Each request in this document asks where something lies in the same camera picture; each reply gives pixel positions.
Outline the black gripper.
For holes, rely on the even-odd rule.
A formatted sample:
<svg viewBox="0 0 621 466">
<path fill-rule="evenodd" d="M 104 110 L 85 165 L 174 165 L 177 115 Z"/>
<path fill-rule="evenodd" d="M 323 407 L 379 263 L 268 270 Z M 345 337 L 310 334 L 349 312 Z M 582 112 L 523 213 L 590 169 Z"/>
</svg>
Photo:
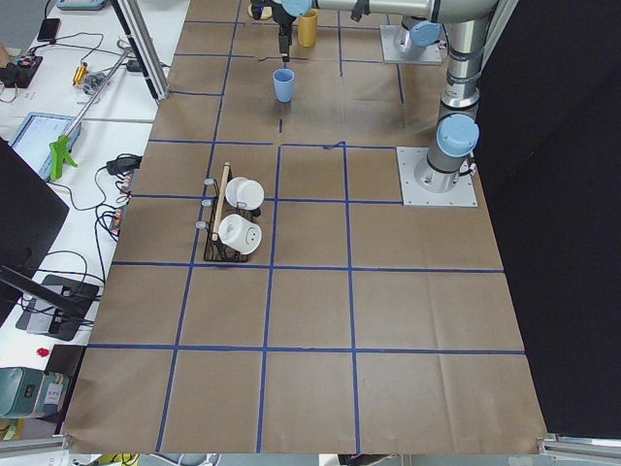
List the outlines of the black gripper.
<svg viewBox="0 0 621 466">
<path fill-rule="evenodd" d="M 273 19 L 280 25 L 278 31 L 278 51 L 283 62 L 290 61 L 291 48 L 291 26 L 296 18 L 289 14 L 283 7 L 281 1 L 273 1 Z"/>
</svg>

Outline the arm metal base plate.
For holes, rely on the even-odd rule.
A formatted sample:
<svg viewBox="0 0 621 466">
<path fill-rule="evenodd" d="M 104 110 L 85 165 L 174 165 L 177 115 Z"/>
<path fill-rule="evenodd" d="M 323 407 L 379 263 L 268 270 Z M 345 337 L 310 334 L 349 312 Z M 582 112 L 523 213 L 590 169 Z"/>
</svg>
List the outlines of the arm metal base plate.
<svg viewBox="0 0 621 466">
<path fill-rule="evenodd" d="M 403 205 L 406 207 L 476 208 L 473 175 L 466 161 L 452 174 L 434 170 L 428 148 L 396 147 Z"/>
<path fill-rule="evenodd" d="M 415 45 L 409 32 L 401 25 L 381 25 L 382 59 L 385 63 L 440 65 L 441 52 L 437 44 L 425 48 Z"/>
</svg>

